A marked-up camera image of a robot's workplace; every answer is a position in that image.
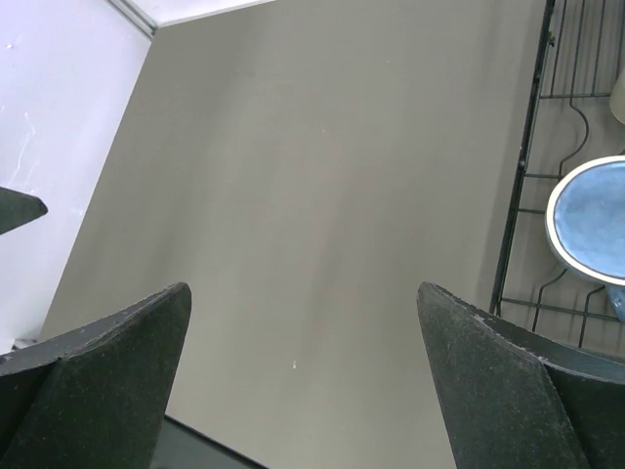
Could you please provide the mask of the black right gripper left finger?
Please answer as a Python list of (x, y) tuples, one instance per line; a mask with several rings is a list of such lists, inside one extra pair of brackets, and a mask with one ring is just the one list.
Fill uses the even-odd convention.
[(149, 467), (190, 313), (179, 282), (2, 355), (2, 467)]

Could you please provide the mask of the lavender plastic cup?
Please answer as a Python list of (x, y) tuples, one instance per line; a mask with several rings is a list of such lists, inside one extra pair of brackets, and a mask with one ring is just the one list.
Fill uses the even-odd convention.
[(625, 124), (625, 69), (620, 72), (609, 99), (609, 109), (614, 118)]

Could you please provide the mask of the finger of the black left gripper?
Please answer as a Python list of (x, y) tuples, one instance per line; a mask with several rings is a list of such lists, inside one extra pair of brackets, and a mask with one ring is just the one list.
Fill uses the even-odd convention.
[(38, 197), (6, 188), (0, 189), (0, 234), (26, 225), (48, 213)]

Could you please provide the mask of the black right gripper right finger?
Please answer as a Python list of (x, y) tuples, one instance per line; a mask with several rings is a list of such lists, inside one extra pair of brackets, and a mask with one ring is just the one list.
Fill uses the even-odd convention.
[(429, 282), (418, 316), (459, 468), (621, 468), (624, 365), (531, 332)]

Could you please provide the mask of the blue ceramic mug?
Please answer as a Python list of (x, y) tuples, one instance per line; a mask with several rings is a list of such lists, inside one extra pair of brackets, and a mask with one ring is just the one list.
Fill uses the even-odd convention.
[(545, 229), (561, 263), (603, 285), (624, 320), (624, 157), (595, 158), (564, 176), (549, 196)]

